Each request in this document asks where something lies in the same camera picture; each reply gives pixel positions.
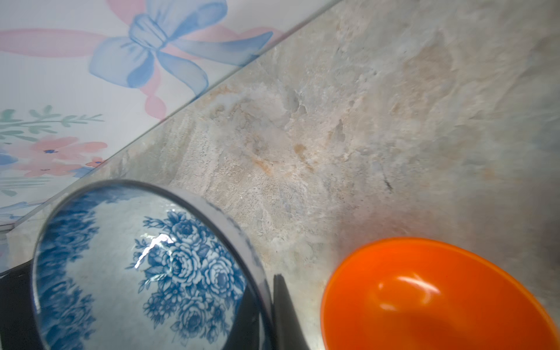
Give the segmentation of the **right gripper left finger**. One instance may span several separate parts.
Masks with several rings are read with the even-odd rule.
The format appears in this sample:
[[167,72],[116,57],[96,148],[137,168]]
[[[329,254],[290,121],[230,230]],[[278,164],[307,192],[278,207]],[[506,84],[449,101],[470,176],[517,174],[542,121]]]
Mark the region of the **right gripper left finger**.
[[41,350],[32,303],[31,261],[1,273],[1,349]]

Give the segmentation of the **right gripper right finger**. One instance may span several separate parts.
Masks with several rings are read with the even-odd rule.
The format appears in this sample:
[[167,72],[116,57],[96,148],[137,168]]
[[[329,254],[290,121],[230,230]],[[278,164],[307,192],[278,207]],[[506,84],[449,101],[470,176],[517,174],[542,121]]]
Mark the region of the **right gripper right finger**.
[[281,274],[274,276],[273,318],[278,350],[310,350],[303,335],[292,299]]

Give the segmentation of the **blue floral bowl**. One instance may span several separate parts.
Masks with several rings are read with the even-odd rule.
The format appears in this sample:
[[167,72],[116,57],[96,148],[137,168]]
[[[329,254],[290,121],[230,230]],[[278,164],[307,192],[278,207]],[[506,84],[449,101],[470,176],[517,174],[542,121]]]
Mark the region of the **blue floral bowl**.
[[273,349],[273,301],[248,235],[205,198],[96,182],[48,217],[34,252],[46,349]]

